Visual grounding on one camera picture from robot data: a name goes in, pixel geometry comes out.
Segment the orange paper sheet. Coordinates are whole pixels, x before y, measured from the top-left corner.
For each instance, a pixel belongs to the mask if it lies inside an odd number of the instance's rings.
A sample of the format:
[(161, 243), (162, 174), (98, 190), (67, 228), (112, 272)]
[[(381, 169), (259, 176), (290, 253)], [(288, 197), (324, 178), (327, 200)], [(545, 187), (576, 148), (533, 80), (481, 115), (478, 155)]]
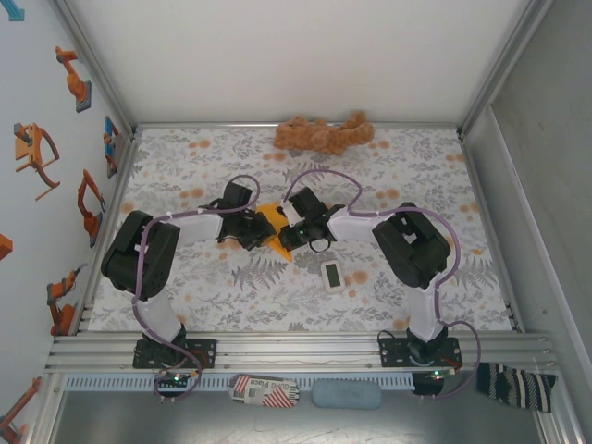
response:
[(264, 241), (264, 246), (272, 248), (276, 253), (280, 254), (284, 259), (291, 263), (291, 253), (282, 246), (279, 240), (279, 232), (288, 225), (288, 219), (279, 212), (278, 208), (279, 202), (260, 204), (256, 207), (256, 212), (262, 213), (275, 231), (273, 236)]

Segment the white digital timer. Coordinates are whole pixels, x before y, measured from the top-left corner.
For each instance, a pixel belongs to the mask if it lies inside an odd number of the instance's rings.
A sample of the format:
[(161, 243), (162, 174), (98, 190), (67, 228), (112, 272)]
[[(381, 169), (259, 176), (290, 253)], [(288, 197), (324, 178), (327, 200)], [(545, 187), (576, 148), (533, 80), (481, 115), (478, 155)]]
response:
[(340, 263), (337, 260), (325, 261), (321, 264), (321, 276), (328, 293), (341, 293), (346, 289)]

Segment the floral printed table mat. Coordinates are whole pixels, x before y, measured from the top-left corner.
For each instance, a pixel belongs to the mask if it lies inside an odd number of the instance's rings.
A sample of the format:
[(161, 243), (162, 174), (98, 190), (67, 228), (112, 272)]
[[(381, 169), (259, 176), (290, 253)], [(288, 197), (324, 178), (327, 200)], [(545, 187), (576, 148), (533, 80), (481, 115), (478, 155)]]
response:
[[(283, 151), (271, 128), (145, 129), (120, 213), (183, 212), (220, 197), (230, 179), (259, 187), (260, 202), (310, 188), (327, 205), (360, 212), (406, 202), (446, 219), (441, 234), (461, 253), (440, 291), (442, 317), (478, 330), (508, 330), (500, 285), (463, 152), (452, 129), (380, 129), (340, 156)], [(337, 260), (346, 289), (328, 293), (321, 264)], [(380, 249), (365, 242), (305, 246), (289, 263), (270, 247), (234, 240), (177, 250), (165, 293), (190, 331), (403, 330), (404, 286)]]

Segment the brown plush toy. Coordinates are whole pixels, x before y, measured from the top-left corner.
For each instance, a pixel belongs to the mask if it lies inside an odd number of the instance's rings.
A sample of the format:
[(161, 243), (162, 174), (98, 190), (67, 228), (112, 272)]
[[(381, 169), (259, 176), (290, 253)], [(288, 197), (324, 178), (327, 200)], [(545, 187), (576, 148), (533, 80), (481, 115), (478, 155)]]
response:
[(374, 137), (374, 126), (362, 111), (353, 113), (340, 126), (331, 126), (322, 118), (311, 122), (295, 116), (277, 126), (273, 146), (280, 150), (343, 155), (347, 148), (367, 144)]

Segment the red white printed pouch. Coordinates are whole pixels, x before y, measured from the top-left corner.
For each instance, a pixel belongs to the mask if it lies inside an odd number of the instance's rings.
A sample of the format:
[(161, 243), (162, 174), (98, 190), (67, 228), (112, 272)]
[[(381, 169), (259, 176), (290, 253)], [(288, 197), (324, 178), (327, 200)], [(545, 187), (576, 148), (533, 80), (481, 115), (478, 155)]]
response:
[(269, 408), (293, 408), (300, 399), (295, 381), (273, 376), (235, 375), (228, 393), (235, 402)]

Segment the blue-grey glasses case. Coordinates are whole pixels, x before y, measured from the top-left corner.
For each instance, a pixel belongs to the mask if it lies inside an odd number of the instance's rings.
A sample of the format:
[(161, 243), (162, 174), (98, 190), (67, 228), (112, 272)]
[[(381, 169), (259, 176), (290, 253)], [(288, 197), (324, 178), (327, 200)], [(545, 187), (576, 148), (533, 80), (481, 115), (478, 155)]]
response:
[(382, 391), (371, 381), (319, 379), (313, 385), (312, 400), (318, 408), (376, 410), (382, 403)]

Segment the grey metal shelf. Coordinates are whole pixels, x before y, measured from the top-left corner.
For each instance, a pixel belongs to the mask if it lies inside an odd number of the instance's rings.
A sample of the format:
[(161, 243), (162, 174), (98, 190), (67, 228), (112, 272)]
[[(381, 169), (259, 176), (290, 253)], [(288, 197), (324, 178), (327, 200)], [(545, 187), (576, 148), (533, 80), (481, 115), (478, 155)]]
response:
[(466, 390), (420, 401), (387, 392), (376, 410), (242, 405), (222, 392), (161, 404), (148, 393), (69, 392), (51, 444), (541, 444), (535, 416)]

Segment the black white striped sock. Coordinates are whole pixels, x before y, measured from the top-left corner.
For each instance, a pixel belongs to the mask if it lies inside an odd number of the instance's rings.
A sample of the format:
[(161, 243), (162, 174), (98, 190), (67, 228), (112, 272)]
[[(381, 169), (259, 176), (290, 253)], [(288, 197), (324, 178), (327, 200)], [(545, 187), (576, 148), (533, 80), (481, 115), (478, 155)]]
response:
[(477, 370), (477, 390), (493, 401), (511, 407), (550, 413), (551, 392), (557, 377), (515, 369), (503, 364), (481, 363)]

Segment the aluminium frame rail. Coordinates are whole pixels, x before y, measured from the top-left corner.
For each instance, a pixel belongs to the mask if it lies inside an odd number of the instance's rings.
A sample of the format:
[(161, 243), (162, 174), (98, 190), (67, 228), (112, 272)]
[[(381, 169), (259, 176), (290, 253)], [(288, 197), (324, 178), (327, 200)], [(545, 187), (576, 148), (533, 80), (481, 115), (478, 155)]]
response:
[(115, 235), (120, 205), (123, 202), (125, 190), (128, 185), (137, 147), (137, 135), (133, 131), (129, 135), (129, 139), (125, 145), (125, 153), (121, 158), (122, 163), (120, 164), (119, 170), (117, 172), (116, 187), (114, 188), (112, 199), (108, 205), (106, 217), (93, 253), (92, 266), (90, 267), (87, 286), (83, 295), (80, 297), (80, 300), (77, 302), (75, 314), (68, 331), (70, 336), (76, 336), (81, 331), (81, 324), (85, 324), (85, 327), (82, 329), (83, 331), (88, 329), (88, 320), (90, 319), (91, 315), (85, 314), (85, 312), (93, 311), (93, 302), (102, 279), (101, 263), (104, 254), (106, 253), (113, 236)]
[(480, 178), (477, 174), (475, 162), (471, 156), (469, 149), (465, 142), (465, 137), (457, 134), (459, 143), (462, 149), (462, 154), (465, 159), (466, 168), (469, 179), (474, 189), (476, 204), (478, 212), (482, 220), (482, 225), (487, 238), (487, 245), (493, 260), (494, 269), (499, 282), (501, 297), (504, 301), (506, 315), (512, 326), (512, 330), (517, 333), (524, 333), (524, 323), (520, 311), (517, 307), (517, 301), (513, 292), (512, 283), (508, 275), (508, 270), (505, 265), (503, 254), (501, 252), (500, 243), (491, 220), (490, 213), (487, 207), (487, 199), (481, 186)]
[[(215, 339), (212, 372), (369, 372), (381, 369), (375, 333), (190, 333), (191, 339)], [(54, 340), (47, 373), (131, 372), (138, 332), (82, 332)], [(560, 360), (551, 340), (541, 334), (483, 331), (481, 358), (524, 370), (554, 371)]]

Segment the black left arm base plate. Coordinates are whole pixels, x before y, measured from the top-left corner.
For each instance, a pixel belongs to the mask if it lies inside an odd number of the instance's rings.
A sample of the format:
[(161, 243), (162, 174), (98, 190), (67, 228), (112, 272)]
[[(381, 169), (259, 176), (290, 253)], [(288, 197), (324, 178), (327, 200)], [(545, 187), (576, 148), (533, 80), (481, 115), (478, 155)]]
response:
[(215, 366), (216, 341), (214, 339), (186, 339), (184, 349), (193, 356), (188, 358), (184, 353), (167, 347), (149, 338), (140, 339), (133, 351), (132, 367), (134, 369), (189, 369), (196, 368), (197, 360), (202, 369)]

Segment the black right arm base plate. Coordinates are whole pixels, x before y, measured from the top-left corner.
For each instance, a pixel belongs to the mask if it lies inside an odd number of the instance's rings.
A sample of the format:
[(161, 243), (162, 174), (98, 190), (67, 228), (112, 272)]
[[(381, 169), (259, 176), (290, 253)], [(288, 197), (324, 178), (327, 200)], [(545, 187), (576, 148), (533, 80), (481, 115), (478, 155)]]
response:
[(461, 368), (463, 358), (459, 341), (446, 338), (436, 346), (418, 340), (385, 338), (378, 341), (381, 365), (387, 367)]

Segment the blue and orange wall sticker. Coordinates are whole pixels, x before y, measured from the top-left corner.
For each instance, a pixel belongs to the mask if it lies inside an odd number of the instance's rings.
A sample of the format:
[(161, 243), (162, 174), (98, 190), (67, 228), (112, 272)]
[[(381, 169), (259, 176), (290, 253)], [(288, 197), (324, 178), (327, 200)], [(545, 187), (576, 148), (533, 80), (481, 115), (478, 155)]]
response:
[(109, 116), (105, 117), (105, 129), (103, 135), (105, 161), (106, 161), (106, 176), (111, 179), (116, 175), (118, 170), (119, 157), (121, 149), (118, 146), (124, 142), (122, 135), (119, 133), (116, 125)]

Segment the aluminium frame post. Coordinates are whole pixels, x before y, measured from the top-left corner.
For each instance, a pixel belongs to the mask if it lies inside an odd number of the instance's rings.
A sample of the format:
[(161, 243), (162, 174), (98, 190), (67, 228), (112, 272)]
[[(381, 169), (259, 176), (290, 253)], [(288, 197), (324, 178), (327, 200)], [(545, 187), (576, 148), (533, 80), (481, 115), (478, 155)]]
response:
[(84, 29), (79, 14), (70, 0), (46, 0), (53, 9), (68, 38), (72, 41), (75, 51), (81, 56), (82, 63), (95, 80), (104, 95), (105, 101), (115, 112), (116, 117), (128, 134), (133, 135), (137, 122), (132, 117), (122, 94), (117, 90), (116, 84), (109, 76), (106, 65), (98, 54), (98, 47), (93, 42), (89, 32)]
[(475, 99), (457, 126), (457, 133), (461, 140), (472, 129), (486, 107), (495, 100), (500, 88), (534, 37), (553, 3), (554, 0), (527, 1), (524, 11), (519, 15), (499, 54), (494, 59), (492, 68), (477, 90)]

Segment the orange gripper wall sticker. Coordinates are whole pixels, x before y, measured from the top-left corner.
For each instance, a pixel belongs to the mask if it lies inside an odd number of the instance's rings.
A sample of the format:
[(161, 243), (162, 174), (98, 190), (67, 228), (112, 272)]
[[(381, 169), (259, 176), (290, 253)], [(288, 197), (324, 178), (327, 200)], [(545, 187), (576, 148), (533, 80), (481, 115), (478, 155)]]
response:
[[(13, 131), (16, 138), (15, 159), (26, 160), (25, 164), (16, 168), (16, 172), (19, 173), (30, 167), (36, 172), (47, 187), (45, 191), (35, 198), (35, 201), (38, 202), (60, 185), (59, 181), (51, 180), (45, 172), (47, 167), (60, 159), (60, 154), (50, 134), (36, 123), (31, 123), (30, 125), (16, 123), (13, 127)], [(43, 161), (42, 155), (42, 144), (44, 142), (49, 146), (53, 156), (53, 158), (47, 162)]]

